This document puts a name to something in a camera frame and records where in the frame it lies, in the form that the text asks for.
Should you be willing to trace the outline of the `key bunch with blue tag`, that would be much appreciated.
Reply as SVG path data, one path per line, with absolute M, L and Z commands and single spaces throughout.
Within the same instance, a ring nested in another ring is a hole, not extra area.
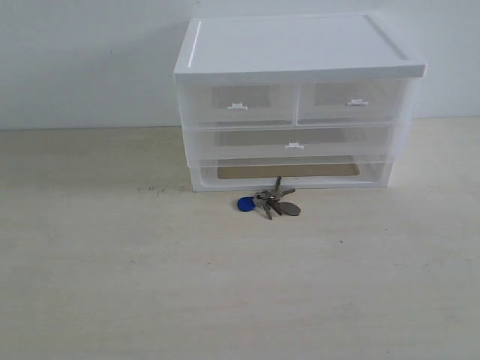
M 237 200 L 236 208 L 240 212 L 252 212 L 256 209 L 263 210 L 265 216 L 273 219 L 273 213 L 278 216 L 288 215 L 297 217 L 301 214 L 301 208 L 292 203 L 283 201 L 286 195 L 296 192 L 294 188 L 282 189 L 282 177 L 279 175 L 272 189 L 261 190 L 256 192 L 253 196 L 244 196 Z

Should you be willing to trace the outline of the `white plastic drawer cabinet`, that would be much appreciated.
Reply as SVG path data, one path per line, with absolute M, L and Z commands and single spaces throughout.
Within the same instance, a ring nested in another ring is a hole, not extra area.
M 297 88 L 292 123 L 259 127 L 181 127 L 184 130 L 253 128 L 340 128 L 393 125 L 386 155 L 321 157 L 316 161 L 252 166 L 191 167 L 195 191 L 258 191 L 281 176 L 301 188 L 383 188 L 410 130 L 419 83 L 427 62 L 378 16 L 369 13 L 245 16 L 192 19 L 174 68 L 177 95 L 190 86 Z M 403 80 L 405 88 L 392 121 L 298 125 L 301 87 L 315 83 Z

